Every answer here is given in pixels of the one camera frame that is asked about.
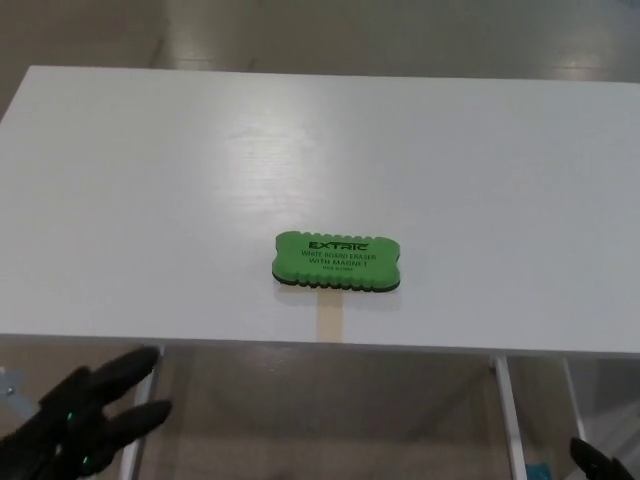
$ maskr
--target white metal frame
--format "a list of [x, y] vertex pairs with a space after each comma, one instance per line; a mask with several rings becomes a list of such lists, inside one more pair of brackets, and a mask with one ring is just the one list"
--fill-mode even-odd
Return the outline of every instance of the white metal frame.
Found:
[[516, 403], [511, 386], [511, 376], [509, 375], [509, 364], [507, 363], [507, 357], [495, 357], [493, 361], [500, 390], [504, 428], [507, 434], [511, 478], [513, 480], [527, 480], [520, 425], [518, 424]]
[[[164, 357], [164, 345], [159, 345], [159, 348], [161, 357]], [[153, 371], [136, 387], [136, 394], [133, 401], [134, 406], [147, 403], [151, 399], [161, 365], [162, 361], [158, 362]], [[118, 475], [120, 480], [136, 480], [138, 478], [143, 450], [144, 440], [136, 440], [123, 450], [122, 460], [120, 461], [120, 473]]]

